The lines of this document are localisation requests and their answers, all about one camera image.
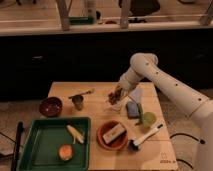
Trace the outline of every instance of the cabinet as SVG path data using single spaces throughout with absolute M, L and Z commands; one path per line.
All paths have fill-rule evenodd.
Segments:
M 193 88 L 213 80 L 212 29 L 0 37 L 0 100 L 44 98 L 53 81 L 118 81 L 137 52 Z

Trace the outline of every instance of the black chair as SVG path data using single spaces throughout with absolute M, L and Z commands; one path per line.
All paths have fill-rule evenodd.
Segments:
M 118 2 L 119 7 L 122 7 L 122 0 Z M 131 0 L 130 11 L 132 16 L 146 16 L 160 9 L 160 4 L 157 0 Z
M 16 0 L 16 2 L 17 2 L 18 5 L 22 5 L 20 0 Z

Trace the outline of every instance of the cable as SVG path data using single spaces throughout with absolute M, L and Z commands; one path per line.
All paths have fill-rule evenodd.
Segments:
M 2 136 L 4 136 L 5 138 L 9 139 L 10 141 L 12 141 L 13 143 L 16 143 L 12 138 L 8 137 L 7 135 L 5 135 L 4 133 L 2 133 L 1 131 L 0 131 L 0 134 L 1 134 Z
M 186 133 L 176 133 L 176 134 L 171 135 L 170 138 L 172 139 L 173 137 L 178 136 L 178 135 L 184 135 L 184 136 L 187 136 L 187 137 L 194 139 L 195 141 L 200 142 L 200 140 L 198 138 L 196 138 L 196 137 L 194 137 L 190 134 L 186 134 Z
M 183 159 L 177 159 L 177 161 L 185 163 L 187 166 L 189 166 L 193 170 L 193 166 L 190 163 L 188 163 L 187 161 L 185 161 Z
M 173 134 L 173 135 L 170 136 L 170 139 L 172 139 L 172 138 L 175 137 L 175 136 L 179 136 L 179 135 L 183 135 L 183 136 L 190 137 L 190 138 L 194 139 L 195 141 L 198 141 L 198 142 L 200 142 L 201 144 L 203 144 L 203 143 L 202 143 L 203 140 L 199 140 L 198 138 L 196 138 L 196 137 L 194 137 L 194 136 L 192 136 L 192 135 L 190 135 L 190 134 L 186 134 L 186 133 L 175 133 L 175 134 Z M 177 161 L 182 162 L 182 163 L 185 163 L 187 166 L 189 166 L 189 167 L 193 170 L 193 166 L 192 166 L 190 163 L 188 163 L 187 161 L 185 161 L 185 160 L 183 160 L 183 159 L 177 159 Z
M 4 5 L 4 6 L 1 6 L 1 5 L 0 5 L 0 9 L 8 8 L 8 7 L 11 7 L 11 6 L 15 5 L 15 4 L 16 4 L 16 1 L 11 2 L 10 4 Z

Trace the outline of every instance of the plate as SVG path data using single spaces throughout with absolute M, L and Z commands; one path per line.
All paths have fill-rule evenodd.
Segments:
M 84 144 L 76 141 L 66 126 L 70 124 L 85 137 Z M 89 165 L 91 121 L 88 117 L 37 119 L 31 124 L 18 171 L 84 171 Z M 62 161 L 58 149 L 63 144 L 71 144 L 73 158 Z

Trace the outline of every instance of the orange bowl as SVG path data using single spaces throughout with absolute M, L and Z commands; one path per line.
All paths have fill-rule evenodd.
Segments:
M 56 117 L 62 111 L 62 101 L 58 97 L 48 97 L 41 102 L 39 111 L 46 117 Z
M 128 143 L 128 136 L 127 136 L 127 132 L 121 134 L 118 138 L 116 138 L 114 141 L 112 141 L 109 144 L 106 144 L 104 139 L 103 139 L 103 135 L 108 132 L 110 129 L 112 129 L 115 125 L 117 125 L 118 121 L 108 121 L 106 123 L 104 123 L 97 131 L 97 141 L 98 144 L 106 149 L 106 150 L 111 150 L 111 151 L 115 151 L 115 150 L 122 150 Z

